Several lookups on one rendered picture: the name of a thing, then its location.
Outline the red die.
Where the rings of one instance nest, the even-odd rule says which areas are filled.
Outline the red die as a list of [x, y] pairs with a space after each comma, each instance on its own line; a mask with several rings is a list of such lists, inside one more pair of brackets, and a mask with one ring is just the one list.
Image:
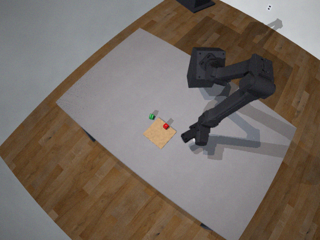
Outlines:
[[167, 123], [165, 123], [164, 125], [163, 125], [163, 128], [166, 130], [167, 128], [169, 127], [169, 125], [167, 124]]

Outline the tan mat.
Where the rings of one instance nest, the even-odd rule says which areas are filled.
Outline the tan mat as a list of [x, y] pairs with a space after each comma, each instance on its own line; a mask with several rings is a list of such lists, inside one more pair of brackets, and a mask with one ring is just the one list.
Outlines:
[[145, 137], [160, 149], [162, 149], [176, 133], [176, 131], [170, 126], [167, 129], [164, 129], [164, 124], [165, 122], [158, 117], [156, 121], [143, 133]]

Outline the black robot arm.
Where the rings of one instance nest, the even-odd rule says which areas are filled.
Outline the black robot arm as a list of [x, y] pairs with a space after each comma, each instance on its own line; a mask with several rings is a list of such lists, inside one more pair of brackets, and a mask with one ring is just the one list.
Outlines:
[[218, 126], [224, 118], [248, 103], [273, 95], [276, 85], [272, 61], [256, 53], [252, 54], [248, 60], [225, 67], [208, 53], [199, 65], [206, 71], [205, 80], [217, 85], [226, 86], [231, 79], [242, 78], [239, 80], [237, 91], [214, 108], [206, 110], [190, 130], [181, 134], [182, 141], [185, 143], [195, 137], [197, 146], [206, 146], [211, 128]]

